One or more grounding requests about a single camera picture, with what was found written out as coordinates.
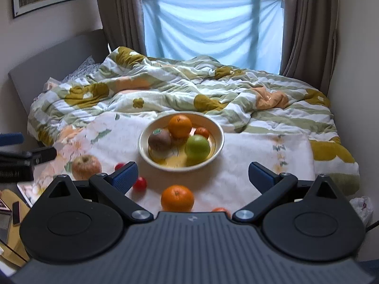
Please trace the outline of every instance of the black circular disc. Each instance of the black circular disc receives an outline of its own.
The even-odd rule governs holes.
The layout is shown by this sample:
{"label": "black circular disc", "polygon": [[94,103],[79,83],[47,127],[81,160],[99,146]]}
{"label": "black circular disc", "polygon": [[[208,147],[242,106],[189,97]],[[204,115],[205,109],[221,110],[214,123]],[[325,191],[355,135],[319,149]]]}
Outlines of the black circular disc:
{"label": "black circular disc", "polygon": [[48,199],[35,204],[20,227],[28,253],[47,263],[88,260],[113,246],[123,232],[111,207],[80,200]]}
{"label": "black circular disc", "polygon": [[283,253],[315,262],[351,255],[365,236],[362,221],[352,208],[320,197],[274,208],[264,217],[262,231]]}

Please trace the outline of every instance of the plastic bag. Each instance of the plastic bag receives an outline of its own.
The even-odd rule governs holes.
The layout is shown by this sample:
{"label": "plastic bag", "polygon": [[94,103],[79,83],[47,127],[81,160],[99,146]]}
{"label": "plastic bag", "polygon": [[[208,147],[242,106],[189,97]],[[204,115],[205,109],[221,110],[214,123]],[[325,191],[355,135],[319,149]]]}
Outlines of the plastic bag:
{"label": "plastic bag", "polygon": [[350,204],[357,212],[358,216],[361,218],[363,224],[366,227],[368,222],[371,220],[374,211],[371,199],[368,196],[353,198],[350,200]]}

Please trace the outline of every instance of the patterned pillow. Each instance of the patterned pillow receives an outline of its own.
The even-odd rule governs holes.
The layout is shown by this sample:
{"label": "patterned pillow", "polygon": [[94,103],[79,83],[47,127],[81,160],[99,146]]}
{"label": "patterned pillow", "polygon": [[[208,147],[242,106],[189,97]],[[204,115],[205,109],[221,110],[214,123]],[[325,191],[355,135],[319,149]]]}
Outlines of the patterned pillow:
{"label": "patterned pillow", "polygon": [[98,71],[100,68],[100,63],[95,63],[92,56],[89,56],[86,58],[86,60],[78,67],[77,70],[75,70],[73,73],[67,75],[63,80],[62,83],[66,83],[68,80],[76,79],[78,77],[83,77],[87,74],[93,74]]}

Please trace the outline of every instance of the black cable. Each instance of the black cable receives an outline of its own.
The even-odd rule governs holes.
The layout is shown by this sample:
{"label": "black cable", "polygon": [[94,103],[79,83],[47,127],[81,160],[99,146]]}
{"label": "black cable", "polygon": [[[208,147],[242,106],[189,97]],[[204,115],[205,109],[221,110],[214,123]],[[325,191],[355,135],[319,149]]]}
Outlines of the black cable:
{"label": "black cable", "polygon": [[367,228],[366,228],[366,232],[372,230],[373,228],[379,226],[379,221],[376,221],[374,222],[373,224],[369,225]]}
{"label": "black cable", "polygon": [[23,258],[20,254],[18,254],[16,251],[14,251],[13,249],[11,249],[5,242],[3,242],[0,238],[0,242],[5,245],[9,250],[11,250],[14,254],[16,254],[20,259],[22,259],[24,262],[28,262],[25,258]]}

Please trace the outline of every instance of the green apple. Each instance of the green apple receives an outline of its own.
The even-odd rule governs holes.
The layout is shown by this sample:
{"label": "green apple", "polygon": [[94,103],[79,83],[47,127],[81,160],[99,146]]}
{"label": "green apple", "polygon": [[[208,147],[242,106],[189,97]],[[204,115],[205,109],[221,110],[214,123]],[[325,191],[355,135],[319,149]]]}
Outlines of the green apple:
{"label": "green apple", "polygon": [[188,138],[184,151],[189,159],[202,161],[208,157],[211,148],[205,137],[195,134]]}

